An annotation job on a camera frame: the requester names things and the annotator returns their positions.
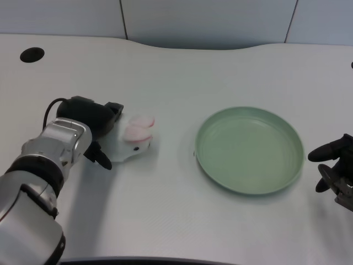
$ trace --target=black cable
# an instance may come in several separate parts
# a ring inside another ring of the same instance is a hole
[[[68,102],[66,98],[57,98],[57,99],[54,99],[48,106],[48,108],[46,109],[45,111],[45,114],[44,114],[44,120],[43,120],[43,130],[46,126],[46,120],[48,119],[48,115],[49,115],[49,111],[51,109],[51,107],[53,107],[53,105],[59,101],[63,101],[63,102]]]

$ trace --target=green plate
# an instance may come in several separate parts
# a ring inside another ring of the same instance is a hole
[[[204,171],[220,185],[245,194],[287,187],[301,174],[302,142],[293,127],[266,110],[238,107],[210,116],[195,142]]]

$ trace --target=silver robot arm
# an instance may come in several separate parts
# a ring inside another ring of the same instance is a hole
[[[92,141],[89,127],[58,118],[0,177],[0,264],[57,264],[65,248],[56,199]]]

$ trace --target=black grommet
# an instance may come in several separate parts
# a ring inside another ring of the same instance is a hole
[[[32,47],[21,53],[20,59],[23,62],[36,62],[42,59],[44,50],[38,47]]]

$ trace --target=white table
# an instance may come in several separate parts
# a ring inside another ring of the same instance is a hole
[[[45,56],[23,63],[22,51]],[[353,213],[315,193],[305,162],[289,189],[229,192],[201,173],[193,139],[212,113],[267,109],[291,123],[306,154],[353,134],[353,47],[272,44],[232,51],[173,50],[127,40],[0,35],[1,170],[41,131],[47,105],[80,95],[156,117],[145,155],[106,171],[84,160],[65,184],[57,218],[64,258],[158,256],[246,265],[353,261]]]

